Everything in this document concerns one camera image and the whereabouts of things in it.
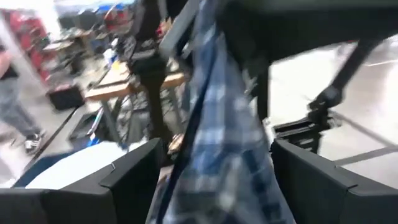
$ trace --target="person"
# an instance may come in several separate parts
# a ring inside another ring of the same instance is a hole
[[[40,148],[45,132],[18,100],[18,74],[11,61],[11,53],[0,45],[0,120],[25,136],[25,151],[31,155]]]

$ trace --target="concrete floor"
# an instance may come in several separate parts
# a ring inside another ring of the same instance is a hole
[[[314,50],[294,58],[276,63],[271,68],[271,121],[280,124],[302,118],[307,112],[307,103],[316,97],[333,78],[344,55],[337,57],[335,49]],[[398,76],[396,62],[398,49],[379,49],[370,56],[346,89],[344,103],[334,108],[347,118],[343,126],[325,132],[320,155],[337,164],[398,189],[398,108],[393,99]],[[23,89],[25,96],[34,90]],[[48,130],[53,130],[70,114],[70,111],[54,113],[43,98],[24,100],[25,106]],[[54,141],[41,155],[67,152],[72,149],[67,137],[82,114],[90,110],[80,108],[65,125]],[[0,157],[18,178],[32,159],[21,149],[4,149],[0,146]],[[10,183],[0,169],[0,186]]]

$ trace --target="white sheet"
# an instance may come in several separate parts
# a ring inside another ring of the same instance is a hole
[[[146,141],[133,143],[130,151]],[[68,156],[39,174],[27,189],[61,189],[109,165],[126,152],[115,142],[102,142]]]

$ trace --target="black t-shirt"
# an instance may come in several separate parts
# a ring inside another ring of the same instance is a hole
[[[0,53],[3,51],[5,51],[5,48],[3,45],[0,45]],[[7,69],[5,74],[0,78],[0,80],[6,80],[8,78],[16,78],[16,77],[18,77],[18,74],[16,73],[12,65],[10,65],[10,67]]]

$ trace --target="table leg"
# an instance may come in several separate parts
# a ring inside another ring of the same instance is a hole
[[[101,104],[104,110],[106,125],[109,128],[109,133],[111,134],[113,141],[117,142],[119,146],[125,149],[126,147],[123,144],[122,139],[120,138],[118,129],[116,127],[116,120],[112,116],[112,112],[111,109],[109,108],[108,102],[106,100],[102,100]]]

